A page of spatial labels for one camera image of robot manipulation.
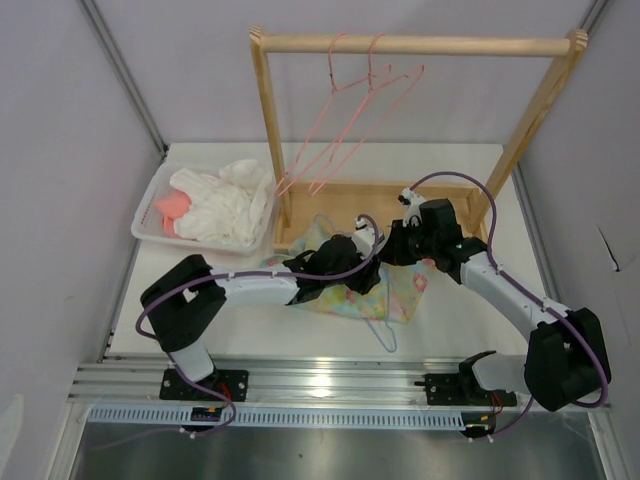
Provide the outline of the floral pastel skirt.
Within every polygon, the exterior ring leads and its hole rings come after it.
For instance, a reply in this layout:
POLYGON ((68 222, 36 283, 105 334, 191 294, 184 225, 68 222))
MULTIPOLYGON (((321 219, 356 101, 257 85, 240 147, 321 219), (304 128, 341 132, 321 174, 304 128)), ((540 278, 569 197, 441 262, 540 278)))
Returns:
MULTIPOLYGON (((307 231, 294 240, 284 254, 274 254, 262 261, 261 265, 274 266, 306 250, 316 250, 338 232, 328 216, 318 214, 307 231)), ((319 298, 301 307, 352 319, 390 320, 407 324, 427 289, 427 275, 433 269, 434 265, 429 260, 406 267, 383 263, 379 269, 380 282, 368 294, 360 295, 344 285, 336 285, 325 289, 319 298)))

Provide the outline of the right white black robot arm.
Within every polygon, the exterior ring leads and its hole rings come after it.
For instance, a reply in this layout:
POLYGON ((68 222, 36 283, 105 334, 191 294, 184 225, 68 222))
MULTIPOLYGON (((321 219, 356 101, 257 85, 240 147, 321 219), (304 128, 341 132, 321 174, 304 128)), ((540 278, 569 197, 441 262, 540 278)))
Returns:
POLYGON ((606 401, 611 370, 591 310, 573 310, 530 291, 497 262, 486 242, 464 236, 449 200, 426 200, 410 190, 398 200, 405 214, 392 222, 381 261, 402 267, 432 261, 500 312, 527 342, 523 356, 486 351, 461 362, 456 389, 464 401, 479 403, 495 390, 528 395, 552 412, 606 401), (598 399, 585 401, 592 393, 598 399))

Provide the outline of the blue wire hanger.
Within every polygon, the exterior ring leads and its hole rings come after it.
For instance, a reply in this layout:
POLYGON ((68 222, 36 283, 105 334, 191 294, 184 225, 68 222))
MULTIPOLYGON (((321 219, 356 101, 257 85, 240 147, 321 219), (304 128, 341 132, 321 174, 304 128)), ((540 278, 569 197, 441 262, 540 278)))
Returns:
POLYGON ((325 289, 312 302, 310 309, 320 313, 363 320, 381 347, 390 354, 397 350, 395 332, 391 326, 392 302, 389 273, 384 266, 379 269, 380 282, 367 295, 359 295, 345 285, 325 289))

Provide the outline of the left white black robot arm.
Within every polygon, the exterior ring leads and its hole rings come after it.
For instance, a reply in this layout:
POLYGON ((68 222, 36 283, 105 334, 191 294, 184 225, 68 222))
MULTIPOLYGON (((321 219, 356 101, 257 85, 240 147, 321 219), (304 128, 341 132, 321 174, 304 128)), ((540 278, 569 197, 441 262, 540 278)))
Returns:
POLYGON ((203 334, 220 313, 239 306, 296 306, 338 285, 365 295, 380 282, 377 254, 364 255, 337 234, 270 268, 225 271, 200 254, 184 258, 144 291, 140 301, 161 349, 182 373, 182 388, 197 400, 216 390, 217 376, 203 334))

